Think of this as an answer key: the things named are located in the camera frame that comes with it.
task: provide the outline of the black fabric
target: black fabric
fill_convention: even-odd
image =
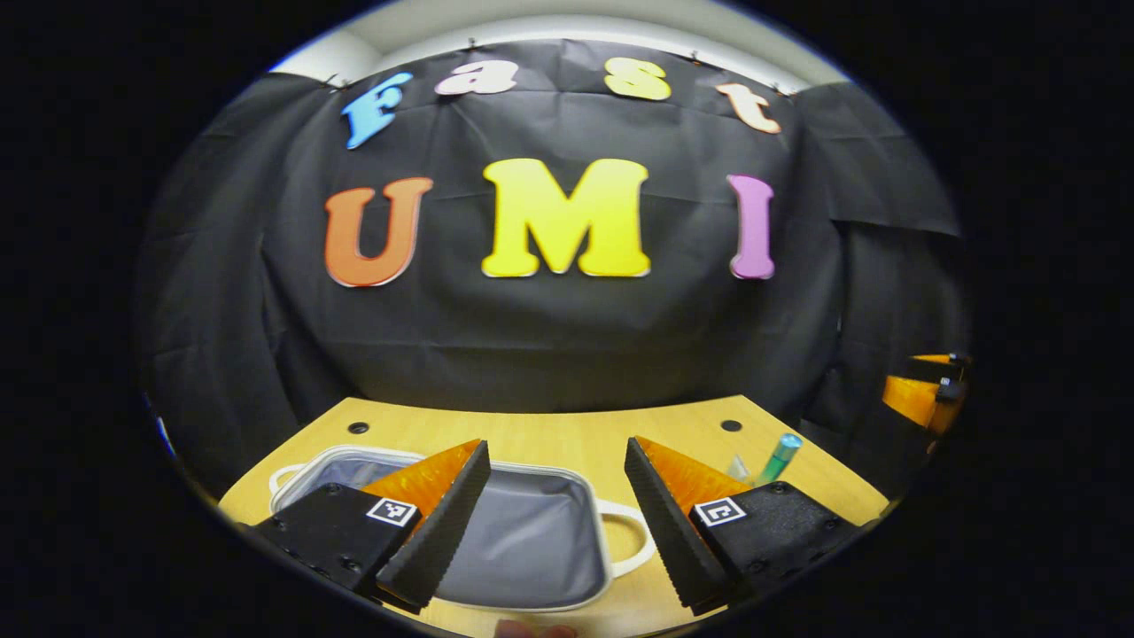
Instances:
[[[612,94],[602,69],[616,56],[661,66],[672,95]],[[433,92],[482,59],[518,63],[517,86]],[[348,151],[340,111],[401,70],[414,79],[395,120]],[[714,88],[726,82],[768,100],[782,133],[742,122]],[[645,165],[651,272],[541,265],[527,278],[485,277],[494,186],[482,171],[513,158],[542,160],[568,194],[598,159]],[[729,173],[775,190],[768,280],[729,272]],[[335,282],[323,262],[327,198],[418,176],[434,185],[409,266],[376,288]],[[364,254],[384,246],[387,210],[380,194],[367,205]],[[864,474],[902,462],[866,454],[887,436],[864,419],[889,367],[968,346],[958,237],[930,164],[850,84],[788,99],[669,53],[577,41],[446,53],[341,91],[274,74],[218,116],[155,204],[137,350],[175,448],[218,495],[345,397],[549,412],[744,394],[790,425],[806,417],[804,435]],[[900,490],[875,475],[883,493]]]

